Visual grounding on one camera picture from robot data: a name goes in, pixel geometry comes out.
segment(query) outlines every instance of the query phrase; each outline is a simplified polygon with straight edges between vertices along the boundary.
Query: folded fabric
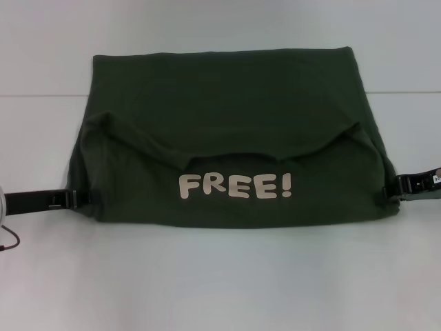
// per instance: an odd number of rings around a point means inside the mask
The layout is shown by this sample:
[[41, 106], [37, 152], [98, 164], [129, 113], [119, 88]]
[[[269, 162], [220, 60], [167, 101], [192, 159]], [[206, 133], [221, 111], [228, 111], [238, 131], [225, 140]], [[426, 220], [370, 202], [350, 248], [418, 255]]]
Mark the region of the folded fabric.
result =
[[395, 172], [351, 48], [95, 56], [68, 188], [102, 222], [381, 219]]

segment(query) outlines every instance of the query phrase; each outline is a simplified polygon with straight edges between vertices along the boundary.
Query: cable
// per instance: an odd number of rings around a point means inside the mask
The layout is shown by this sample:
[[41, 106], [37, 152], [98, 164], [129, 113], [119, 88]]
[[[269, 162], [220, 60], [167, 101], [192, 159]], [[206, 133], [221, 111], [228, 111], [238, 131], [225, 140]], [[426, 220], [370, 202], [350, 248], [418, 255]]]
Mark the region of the cable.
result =
[[17, 240], [17, 242], [12, 245], [12, 246], [7, 246], [5, 247], [4, 245], [0, 245], [0, 252], [3, 252], [4, 250], [11, 250], [13, 248], [16, 248], [18, 245], [20, 245], [20, 237], [18, 236], [17, 233], [15, 233], [14, 231], [12, 231], [10, 228], [5, 227], [4, 225], [1, 226], [5, 231], [8, 231], [10, 234], [12, 234], [15, 239]]

